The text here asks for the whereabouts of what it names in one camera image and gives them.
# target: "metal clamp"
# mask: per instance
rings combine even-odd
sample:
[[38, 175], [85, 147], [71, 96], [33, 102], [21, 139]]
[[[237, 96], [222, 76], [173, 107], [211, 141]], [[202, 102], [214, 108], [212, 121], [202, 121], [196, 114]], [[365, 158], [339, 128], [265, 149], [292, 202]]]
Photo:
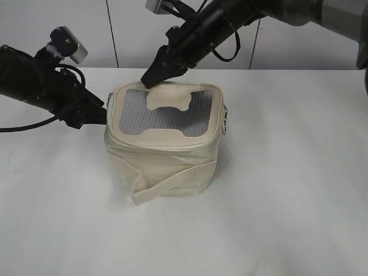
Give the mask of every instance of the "metal clamp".
[[226, 132], [228, 130], [227, 122], [228, 122], [228, 113], [229, 113], [229, 110], [226, 107], [226, 105], [224, 105], [224, 107], [225, 107], [225, 115], [224, 115], [224, 123], [223, 123], [223, 135], [226, 135]]

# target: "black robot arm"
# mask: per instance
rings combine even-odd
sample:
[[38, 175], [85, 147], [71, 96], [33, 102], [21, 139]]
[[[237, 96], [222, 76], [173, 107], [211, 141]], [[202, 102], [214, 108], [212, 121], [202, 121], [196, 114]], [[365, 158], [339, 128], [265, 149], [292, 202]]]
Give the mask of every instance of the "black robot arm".
[[[157, 14], [182, 14], [184, 4], [178, 2], [148, 0], [146, 7]], [[185, 13], [185, 23], [166, 33], [168, 44], [142, 77], [147, 88], [185, 74], [239, 28], [264, 16], [293, 26], [313, 21], [351, 38], [360, 45], [358, 68], [368, 66], [368, 0], [213, 0], [199, 12]]]
[[[0, 47], [0, 94], [55, 116], [38, 124], [0, 129], [0, 132], [28, 130], [56, 120], [76, 129], [84, 124], [106, 124], [104, 102], [86, 89], [82, 72], [59, 64], [65, 57], [80, 63], [87, 51], [66, 27], [56, 28], [50, 37], [51, 42], [34, 58], [7, 45]], [[80, 76], [80, 81], [73, 72]]]

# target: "gray mesh window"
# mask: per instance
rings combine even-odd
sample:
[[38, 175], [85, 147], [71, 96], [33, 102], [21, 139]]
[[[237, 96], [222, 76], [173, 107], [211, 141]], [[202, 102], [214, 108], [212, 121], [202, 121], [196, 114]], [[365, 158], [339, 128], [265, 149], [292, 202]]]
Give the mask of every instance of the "gray mesh window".
[[120, 130], [127, 135], [139, 135], [146, 129], [177, 129], [186, 137], [199, 137], [208, 130], [213, 91], [193, 92], [188, 110], [177, 108], [147, 109], [148, 92], [138, 89], [126, 91], [120, 117]]

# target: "white table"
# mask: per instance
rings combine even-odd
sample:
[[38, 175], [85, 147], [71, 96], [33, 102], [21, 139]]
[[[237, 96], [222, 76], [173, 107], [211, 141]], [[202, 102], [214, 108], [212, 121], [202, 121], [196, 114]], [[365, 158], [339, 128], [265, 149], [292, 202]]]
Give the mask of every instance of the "white table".
[[[106, 100], [144, 70], [85, 68]], [[219, 85], [213, 184], [139, 207], [111, 181], [104, 127], [0, 135], [0, 275], [368, 275], [368, 97], [358, 71], [192, 70]], [[0, 127], [47, 112], [0, 98]]]

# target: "canvas bag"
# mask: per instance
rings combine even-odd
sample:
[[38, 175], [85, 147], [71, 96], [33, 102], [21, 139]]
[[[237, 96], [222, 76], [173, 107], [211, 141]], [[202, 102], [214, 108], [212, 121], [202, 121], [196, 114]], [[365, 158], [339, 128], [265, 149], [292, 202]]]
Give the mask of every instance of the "canvas bag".
[[136, 205], [194, 196], [210, 184], [226, 130], [223, 92], [214, 85], [131, 83], [108, 100], [105, 145], [116, 181]]

